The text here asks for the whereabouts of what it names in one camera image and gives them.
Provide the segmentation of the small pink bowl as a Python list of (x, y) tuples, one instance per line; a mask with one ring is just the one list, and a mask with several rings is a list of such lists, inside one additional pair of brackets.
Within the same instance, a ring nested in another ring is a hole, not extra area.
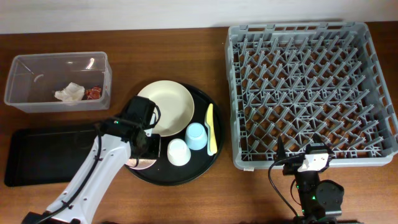
[(156, 159), (129, 159), (125, 165), (127, 168), (134, 169), (134, 170), (144, 170), (148, 169), (149, 167), (153, 166), (157, 160)]

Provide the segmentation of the light blue cup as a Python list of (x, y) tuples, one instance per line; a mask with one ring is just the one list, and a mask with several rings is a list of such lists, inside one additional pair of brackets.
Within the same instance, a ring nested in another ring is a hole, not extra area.
[(188, 148), (194, 151), (203, 149), (207, 144), (205, 128), (200, 123), (191, 123), (185, 132), (185, 143)]

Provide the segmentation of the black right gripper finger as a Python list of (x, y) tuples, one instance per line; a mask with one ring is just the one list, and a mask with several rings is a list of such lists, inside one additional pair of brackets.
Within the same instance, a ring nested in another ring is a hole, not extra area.
[(284, 143), (281, 138), (281, 136), (278, 137), (277, 139), (277, 157), (276, 160), (282, 160), (285, 159), (285, 148), (284, 148)]
[(333, 155), (333, 151), (322, 141), (320, 135), (317, 133), (313, 134), (312, 149), (313, 151), (322, 151)]

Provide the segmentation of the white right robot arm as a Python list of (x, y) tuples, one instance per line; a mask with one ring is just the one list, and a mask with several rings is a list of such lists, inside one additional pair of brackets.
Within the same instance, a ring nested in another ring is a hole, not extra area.
[(332, 180), (321, 180), (319, 174), (329, 168), (333, 151), (318, 134), (305, 151), (287, 156), (282, 138), (277, 141), (277, 158), (272, 166), (282, 166), (284, 175), (294, 176), (302, 215), (294, 212), (294, 223), (336, 223), (342, 214), (344, 188)]

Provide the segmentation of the red snack wrapper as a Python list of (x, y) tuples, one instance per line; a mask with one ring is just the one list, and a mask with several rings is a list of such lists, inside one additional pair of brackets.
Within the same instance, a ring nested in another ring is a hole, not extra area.
[(87, 100), (98, 100), (101, 98), (102, 89), (99, 86), (85, 90), (85, 96)]

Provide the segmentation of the large cream bowl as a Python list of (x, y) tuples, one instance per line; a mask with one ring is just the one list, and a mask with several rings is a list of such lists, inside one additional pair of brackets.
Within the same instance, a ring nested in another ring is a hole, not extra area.
[(191, 93), (177, 82), (161, 80), (145, 86), (138, 96), (148, 98), (160, 109), (154, 134), (172, 136), (186, 128), (193, 118), (195, 104)]

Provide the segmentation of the white cup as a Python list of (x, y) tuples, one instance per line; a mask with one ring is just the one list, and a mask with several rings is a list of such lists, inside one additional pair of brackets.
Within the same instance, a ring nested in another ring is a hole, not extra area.
[(185, 141), (173, 139), (167, 146), (167, 159), (174, 166), (184, 166), (189, 162), (191, 152)]

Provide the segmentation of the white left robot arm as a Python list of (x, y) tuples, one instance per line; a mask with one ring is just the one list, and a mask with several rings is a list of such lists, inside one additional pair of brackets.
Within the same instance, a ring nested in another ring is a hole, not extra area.
[(90, 153), (43, 214), (29, 212), (23, 223), (91, 223), (104, 193), (123, 166), (136, 168), (160, 156), (161, 117), (150, 99), (133, 96), (122, 112), (101, 122)]

